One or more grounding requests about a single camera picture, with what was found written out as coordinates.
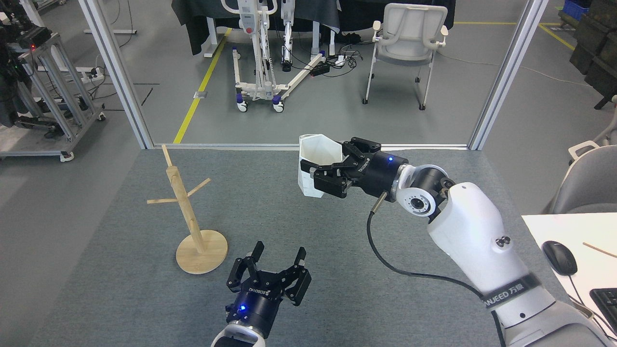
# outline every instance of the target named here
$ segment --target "wooden mug tree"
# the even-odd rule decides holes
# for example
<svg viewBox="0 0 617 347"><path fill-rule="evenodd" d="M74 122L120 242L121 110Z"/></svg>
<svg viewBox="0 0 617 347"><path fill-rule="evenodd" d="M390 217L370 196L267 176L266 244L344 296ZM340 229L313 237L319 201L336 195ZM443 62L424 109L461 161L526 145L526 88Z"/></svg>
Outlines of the wooden mug tree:
<svg viewBox="0 0 617 347"><path fill-rule="evenodd" d="M163 154L167 161L167 177L172 185L175 199L152 199L148 204L178 203L182 215L186 221L191 234L187 236L176 250L176 261L181 269L189 274L200 275L216 269L227 256L227 240L225 237L214 230L200 230L193 212L193 207L189 197L203 188L210 181L206 178L190 192L186 192L180 171L177 166L172 165L169 158L167 147L163 145Z"/></svg>

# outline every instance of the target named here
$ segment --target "white desk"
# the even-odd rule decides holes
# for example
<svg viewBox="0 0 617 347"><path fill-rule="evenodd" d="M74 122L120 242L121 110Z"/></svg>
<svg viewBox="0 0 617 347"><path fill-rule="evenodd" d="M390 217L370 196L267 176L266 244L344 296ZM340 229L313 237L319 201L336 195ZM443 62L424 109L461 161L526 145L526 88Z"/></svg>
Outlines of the white desk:
<svg viewBox="0 0 617 347"><path fill-rule="evenodd" d="M524 215L523 219L536 239L538 247L545 241L557 241L572 251L578 271L572 275L583 303L601 314L589 291L595 288L617 288L617 258L584 246L583 242L617 254L617 213ZM576 298L567 276L555 272L566 292ZM609 336L615 337L602 325Z"/></svg>

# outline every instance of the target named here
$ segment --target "blue bin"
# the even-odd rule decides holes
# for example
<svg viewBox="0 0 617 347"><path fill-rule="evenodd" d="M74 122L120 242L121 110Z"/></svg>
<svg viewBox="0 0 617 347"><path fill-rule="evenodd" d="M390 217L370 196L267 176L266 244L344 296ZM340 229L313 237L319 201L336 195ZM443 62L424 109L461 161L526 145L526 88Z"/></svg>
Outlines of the blue bin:
<svg viewBox="0 0 617 347"><path fill-rule="evenodd" d="M589 8L581 7L576 1L566 0L563 5L563 13L568 16L581 20L581 16L589 11Z"/></svg>

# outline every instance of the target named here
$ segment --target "wooden stick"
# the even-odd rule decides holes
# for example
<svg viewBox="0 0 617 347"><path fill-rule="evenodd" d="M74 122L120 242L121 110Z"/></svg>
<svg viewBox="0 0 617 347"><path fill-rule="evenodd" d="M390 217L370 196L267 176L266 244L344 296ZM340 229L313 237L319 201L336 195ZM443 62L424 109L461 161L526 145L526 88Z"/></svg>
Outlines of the wooden stick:
<svg viewBox="0 0 617 347"><path fill-rule="evenodd" d="M167 145L164 144L162 147L163 147L163 154L165 155L165 161L167 161L167 166L170 167L172 166L172 159L169 157L169 152L167 151Z"/></svg>
<svg viewBox="0 0 617 347"><path fill-rule="evenodd" d="M584 244L585 246L589 247L589 248L593 248L593 249L595 249L595 250L596 250L596 251L598 251L598 252L602 252L602 253L606 254L607 256L611 256L611 257L615 257L615 258L617 258L617 256L616 256L616 255L614 255L613 253L606 252L606 251L604 251L604 250L602 250L602 249L600 249L600 248L598 248L598 247L592 246L592 245L590 245L590 244L588 244L588 243L586 243L586 242L583 242L583 244Z"/></svg>
<svg viewBox="0 0 617 347"><path fill-rule="evenodd" d="M193 190L191 190L187 195L191 196L195 193L197 193L198 190L200 190L201 188L203 188L206 184L208 184L208 182L210 182L211 179L206 178L202 183L198 184L195 188L193 188Z"/></svg>
<svg viewBox="0 0 617 347"><path fill-rule="evenodd" d="M178 199L150 199L146 204L162 204L162 203L177 203Z"/></svg>
<svg viewBox="0 0 617 347"><path fill-rule="evenodd" d="M186 194L186 188L184 187L184 183L182 183L182 178L180 178L180 172L175 166L168 167L166 172L169 182L172 184L176 199L178 199L178 204L180 205L180 210L182 210L182 215L184 216L186 225L188 226L191 236L193 237L193 241L195 242L197 252L203 254L205 252L204 239L201 236L201 231L199 230L199 225L197 224L197 218L195 218L195 212L193 212L193 207L191 206L191 202Z"/></svg>

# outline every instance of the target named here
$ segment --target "white cup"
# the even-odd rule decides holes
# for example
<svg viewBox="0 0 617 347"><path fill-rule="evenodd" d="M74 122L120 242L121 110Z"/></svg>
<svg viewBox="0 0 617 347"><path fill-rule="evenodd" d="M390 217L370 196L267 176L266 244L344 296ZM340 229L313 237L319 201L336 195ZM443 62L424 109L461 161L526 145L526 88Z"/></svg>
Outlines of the white cup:
<svg viewBox="0 0 617 347"><path fill-rule="evenodd" d="M331 165L343 161L341 144L323 134L306 134L300 136L300 158L298 159L298 185L305 196L320 198L323 192L316 190L313 178L300 169L300 161L306 159L317 165Z"/></svg>

